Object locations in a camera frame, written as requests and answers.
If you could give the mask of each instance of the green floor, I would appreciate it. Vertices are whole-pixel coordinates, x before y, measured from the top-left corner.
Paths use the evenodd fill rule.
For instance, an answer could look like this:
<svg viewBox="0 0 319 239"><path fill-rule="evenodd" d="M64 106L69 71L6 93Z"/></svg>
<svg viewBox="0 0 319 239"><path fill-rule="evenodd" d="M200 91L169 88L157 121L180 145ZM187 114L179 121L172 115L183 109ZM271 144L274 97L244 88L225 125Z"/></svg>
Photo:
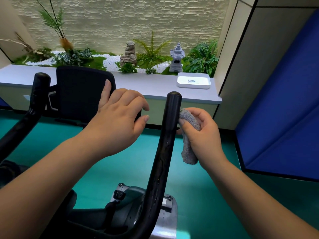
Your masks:
<svg viewBox="0 0 319 239"><path fill-rule="evenodd" d="M20 117L13 112L0 111L0 137ZM42 118L9 159L30 166L80 131L79 127ZM103 208L120 182L145 188L158 139L158 131L146 129L131 147L94 165L74 186L78 194L75 207ZM239 167L230 138L222 135L222 145L227 158ZM166 186L166 193L173 195L178 203L177 238L249 238L201 166L183 163L182 147L182 139L176 138ZM318 183L256 174L249 176L287 208L319 228Z"/></svg>

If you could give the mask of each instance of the window ledge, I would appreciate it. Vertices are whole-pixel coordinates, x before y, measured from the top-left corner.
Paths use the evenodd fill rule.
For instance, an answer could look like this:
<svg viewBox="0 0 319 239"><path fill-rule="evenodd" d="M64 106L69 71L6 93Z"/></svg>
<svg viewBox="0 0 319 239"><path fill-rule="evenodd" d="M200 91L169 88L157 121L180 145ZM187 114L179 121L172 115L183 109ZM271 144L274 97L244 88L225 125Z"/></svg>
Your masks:
<svg viewBox="0 0 319 239"><path fill-rule="evenodd" d="M47 73L51 77L51 86L56 84L56 68L8 65L0 69L0 85L29 87L32 86L34 74ZM220 104L222 99L218 96L214 79L211 78L209 89L180 88L177 86L177 76L123 74L111 72L115 77L116 88L137 90L145 98L165 100L171 91L181 93L183 101L203 104Z"/></svg>

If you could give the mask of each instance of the gray towel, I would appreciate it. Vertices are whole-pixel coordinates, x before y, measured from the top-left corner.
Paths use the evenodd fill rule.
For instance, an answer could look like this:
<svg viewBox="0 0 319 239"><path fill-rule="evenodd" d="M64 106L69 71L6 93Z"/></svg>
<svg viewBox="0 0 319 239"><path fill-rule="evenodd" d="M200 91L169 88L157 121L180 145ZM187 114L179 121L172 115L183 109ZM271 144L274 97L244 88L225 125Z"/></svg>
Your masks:
<svg viewBox="0 0 319 239"><path fill-rule="evenodd" d="M195 117L192 115L192 113L190 113L188 110L186 110L184 108L181 109L180 118L188 121L196 130L198 130L198 131L201 130L200 124L195 119ZM198 161L197 157L194 154L194 152L190 146L190 142L188 140L188 137L186 136L186 134L184 133L183 130L182 130L182 135L183 135L184 147L183 147L183 151L181 152L181 156L183 158L183 161L187 164L190 164L190 165L197 164L197 161Z"/></svg>

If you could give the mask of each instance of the right hand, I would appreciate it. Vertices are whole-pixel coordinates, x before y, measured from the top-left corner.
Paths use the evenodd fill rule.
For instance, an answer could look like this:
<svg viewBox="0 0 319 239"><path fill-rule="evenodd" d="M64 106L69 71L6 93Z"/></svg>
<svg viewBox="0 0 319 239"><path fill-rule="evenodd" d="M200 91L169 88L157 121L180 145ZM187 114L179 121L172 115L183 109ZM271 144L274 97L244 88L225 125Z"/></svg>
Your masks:
<svg viewBox="0 0 319 239"><path fill-rule="evenodd" d="M207 170L214 166L214 163L227 160L221 147L218 126L210 114L200 108L186 109L193 114L201 126L201 131L197 131L188 121L179 120L181 129L186 133L200 165Z"/></svg>

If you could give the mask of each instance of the textured brick wall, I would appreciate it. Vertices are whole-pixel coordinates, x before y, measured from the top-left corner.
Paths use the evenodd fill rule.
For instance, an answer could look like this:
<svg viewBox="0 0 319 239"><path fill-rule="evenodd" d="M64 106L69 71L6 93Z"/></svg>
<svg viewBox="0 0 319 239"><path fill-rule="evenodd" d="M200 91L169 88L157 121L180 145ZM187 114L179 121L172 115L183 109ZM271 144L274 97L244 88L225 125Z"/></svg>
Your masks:
<svg viewBox="0 0 319 239"><path fill-rule="evenodd" d="M49 0L39 0L50 8ZM200 41L218 39L229 0L52 0L64 10L64 32L76 48L121 54L135 38L172 40L187 51ZM46 27L35 0L11 0L38 46L59 45L55 31Z"/></svg>

